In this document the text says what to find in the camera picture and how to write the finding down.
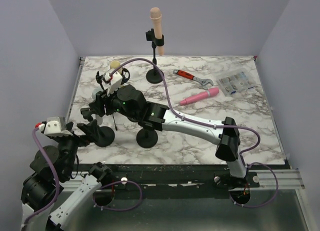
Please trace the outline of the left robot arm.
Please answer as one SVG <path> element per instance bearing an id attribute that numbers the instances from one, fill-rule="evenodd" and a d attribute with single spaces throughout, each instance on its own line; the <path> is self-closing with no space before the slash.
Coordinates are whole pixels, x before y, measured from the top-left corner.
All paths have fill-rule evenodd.
<path id="1" fill-rule="evenodd" d="M 107 188 L 113 181 L 112 170 L 101 162 L 93 164 L 79 187 L 56 210 L 54 203 L 63 191 L 62 184 L 71 180 L 79 147 L 94 143 L 107 147 L 115 139 L 108 126 L 99 126 L 97 120 L 77 127 L 83 135 L 76 135 L 73 123 L 64 117 L 49 117 L 32 131 L 38 151 L 29 165 L 34 173 L 24 182 L 21 192 L 23 231 L 65 230 L 75 211 L 99 188 Z"/>

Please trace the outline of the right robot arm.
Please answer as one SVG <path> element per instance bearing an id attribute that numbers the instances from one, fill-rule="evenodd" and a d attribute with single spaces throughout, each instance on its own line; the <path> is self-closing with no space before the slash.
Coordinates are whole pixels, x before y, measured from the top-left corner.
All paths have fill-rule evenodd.
<path id="1" fill-rule="evenodd" d="M 98 91 L 88 105 L 100 117 L 120 113 L 141 127 L 187 134 L 217 146 L 216 157 L 227 163 L 230 182 L 241 187 L 248 181 L 247 169 L 239 157 L 240 132 L 235 120 L 210 120 L 170 109 L 147 101 L 143 93 L 132 85 L 125 85 L 112 94 Z"/>

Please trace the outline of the white grey-headed microphone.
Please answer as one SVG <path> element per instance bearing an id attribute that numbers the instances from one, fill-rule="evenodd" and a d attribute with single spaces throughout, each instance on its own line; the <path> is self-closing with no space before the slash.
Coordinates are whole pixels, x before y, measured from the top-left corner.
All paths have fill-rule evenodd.
<path id="1" fill-rule="evenodd" d="M 95 88 L 93 91 L 92 91 L 92 93 L 91 93 L 91 99 L 93 100 L 93 101 L 95 101 L 96 100 L 96 94 L 98 93 L 98 92 L 102 92 L 103 91 L 103 89 L 101 88 L 101 87 L 97 87 L 97 88 Z M 95 115 L 95 119 L 97 120 L 97 124 L 100 126 L 102 123 L 103 123 L 103 118 L 102 117 L 100 117 L 99 115 Z"/>

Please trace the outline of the black shock-mount round-base stand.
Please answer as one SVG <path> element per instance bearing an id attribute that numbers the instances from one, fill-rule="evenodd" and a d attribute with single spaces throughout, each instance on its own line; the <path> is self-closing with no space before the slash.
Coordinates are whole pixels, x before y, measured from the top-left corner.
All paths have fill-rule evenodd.
<path id="1" fill-rule="evenodd" d="M 158 142 L 158 134 L 155 130 L 142 128 L 136 135 L 136 142 L 142 148 L 152 148 Z"/>

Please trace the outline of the black tripod shock-mount stand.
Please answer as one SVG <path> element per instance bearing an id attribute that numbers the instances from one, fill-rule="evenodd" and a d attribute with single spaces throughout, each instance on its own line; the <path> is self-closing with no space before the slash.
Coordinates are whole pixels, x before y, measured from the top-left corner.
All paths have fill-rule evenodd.
<path id="1" fill-rule="evenodd" d="M 130 71 L 124 67 L 122 67 L 121 69 L 118 70 L 118 72 L 122 75 L 122 82 L 121 85 L 124 85 L 125 83 L 127 83 L 130 78 L 131 78 L 131 74 Z M 96 73 L 95 79 L 97 81 L 97 83 L 99 84 L 100 88 L 102 88 L 102 91 L 105 90 L 104 86 L 103 86 L 103 82 L 105 84 L 108 84 L 105 80 L 103 80 L 103 75 L 99 73 L 99 71 Z"/>

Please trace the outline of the black clip round-base stand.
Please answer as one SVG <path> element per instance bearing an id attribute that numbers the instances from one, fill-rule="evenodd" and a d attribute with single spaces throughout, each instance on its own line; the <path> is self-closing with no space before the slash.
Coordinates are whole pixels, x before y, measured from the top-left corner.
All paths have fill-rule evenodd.
<path id="1" fill-rule="evenodd" d="M 89 108 L 81 108 L 80 113 L 82 117 L 91 122 L 95 120 L 94 112 Z M 115 132 L 108 126 L 100 126 L 102 132 L 103 132 L 103 144 L 102 145 L 97 145 L 98 147 L 107 147 L 111 145 L 115 139 Z"/>

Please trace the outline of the beige microphone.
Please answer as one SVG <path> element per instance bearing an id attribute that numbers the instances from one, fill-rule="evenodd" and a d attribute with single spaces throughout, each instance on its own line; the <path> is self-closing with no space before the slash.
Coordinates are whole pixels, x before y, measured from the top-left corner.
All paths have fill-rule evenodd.
<path id="1" fill-rule="evenodd" d="M 113 60 L 109 63 L 110 69 L 117 69 L 120 65 L 121 63 L 118 60 Z"/>

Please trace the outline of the pink microphone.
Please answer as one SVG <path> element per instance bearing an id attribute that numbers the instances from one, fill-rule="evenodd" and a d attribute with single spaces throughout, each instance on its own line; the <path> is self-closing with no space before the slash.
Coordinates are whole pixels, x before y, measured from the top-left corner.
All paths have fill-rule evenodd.
<path id="1" fill-rule="evenodd" d="M 218 95 L 220 92 L 218 87 L 213 87 L 213 88 L 209 88 L 208 90 L 198 93 L 196 95 L 190 96 L 185 98 L 184 100 L 179 102 L 180 106 L 184 106 L 184 105 L 188 105 L 188 104 L 192 104 L 192 103 L 196 103 L 198 101 L 210 98 L 210 97 L 214 97 L 216 95 Z"/>

